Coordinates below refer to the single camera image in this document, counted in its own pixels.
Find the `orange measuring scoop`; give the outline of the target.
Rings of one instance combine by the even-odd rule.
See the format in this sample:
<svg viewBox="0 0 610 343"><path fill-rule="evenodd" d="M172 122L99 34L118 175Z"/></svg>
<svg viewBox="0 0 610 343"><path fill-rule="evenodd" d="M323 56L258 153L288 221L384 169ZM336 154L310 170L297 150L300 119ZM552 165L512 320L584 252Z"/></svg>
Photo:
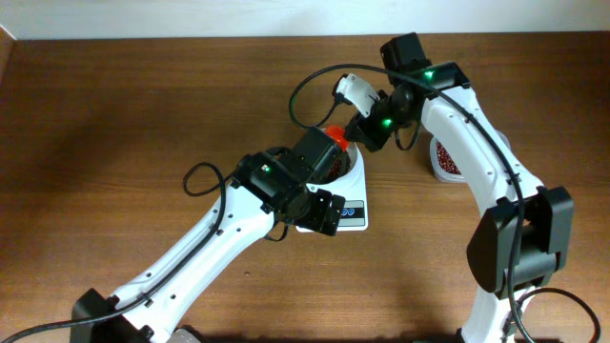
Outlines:
<svg viewBox="0 0 610 343"><path fill-rule="evenodd" d="M344 136L344 128L336 125L331 125L326 127L324 129L324 132L337 143L337 145L341 148L342 151L348 150L350 142Z"/></svg>

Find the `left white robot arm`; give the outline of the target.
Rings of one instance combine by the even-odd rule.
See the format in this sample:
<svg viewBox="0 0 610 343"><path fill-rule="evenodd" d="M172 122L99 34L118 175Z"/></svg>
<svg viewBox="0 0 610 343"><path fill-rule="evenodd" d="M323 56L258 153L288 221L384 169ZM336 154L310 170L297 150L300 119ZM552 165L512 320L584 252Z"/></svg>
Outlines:
<svg viewBox="0 0 610 343"><path fill-rule="evenodd" d="M333 236L343 196L323 184L346 161L340 129L310 128L292 148L245 156L209 211L159 260L108 297L89 290L74 305L72 342L167 342L222 271L278 223Z"/></svg>

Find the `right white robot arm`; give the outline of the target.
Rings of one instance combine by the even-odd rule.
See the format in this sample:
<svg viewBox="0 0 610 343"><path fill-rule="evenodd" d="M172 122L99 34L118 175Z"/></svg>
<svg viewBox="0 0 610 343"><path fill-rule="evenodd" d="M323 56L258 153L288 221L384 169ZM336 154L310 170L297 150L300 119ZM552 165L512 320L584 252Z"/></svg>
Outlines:
<svg viewBox="0 0 610 343"><path fill-rule="evenodd" d="M448 152L480 212L467 246L478 283L473 309L459 330L462 342L533 341L522 316L530 300L567 260L574 202L564 187L546 188L493 128L470 81L455 62L433 64L416 34L380 49L393 91L384 94L347 74L335 86L356 107L345 136L369 151L409 125L425 129Z"/></svg>

